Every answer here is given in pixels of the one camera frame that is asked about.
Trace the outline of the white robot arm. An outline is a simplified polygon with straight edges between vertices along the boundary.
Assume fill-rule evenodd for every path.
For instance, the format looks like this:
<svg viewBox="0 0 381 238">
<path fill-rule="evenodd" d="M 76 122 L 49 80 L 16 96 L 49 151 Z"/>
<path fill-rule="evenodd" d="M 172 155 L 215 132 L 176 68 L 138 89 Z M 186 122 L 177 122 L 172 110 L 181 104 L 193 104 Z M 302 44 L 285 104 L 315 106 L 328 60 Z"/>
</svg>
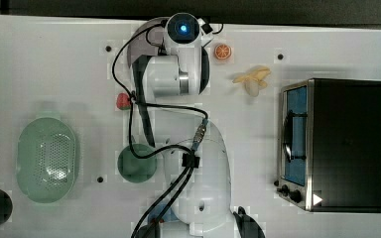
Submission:
<svg viewBox="0 0 381 238">
<path fill-rule="evenodd" d="M 223 138 L 208 114 L 197 108 L 158 104 L 165 96 L 197 95 L 209 82 L 204 48 L 213 39 L 210 26 L 189 13 L 149 21 L 162 28 L 163 55 L 128 51 L 146 140 L 163 145 L 163 194 L 170 200 L 154 222 L 139 224 L 132 238 L 239 238 L 239 214 L 230 210 L 231 177 Z"/>
</svg>

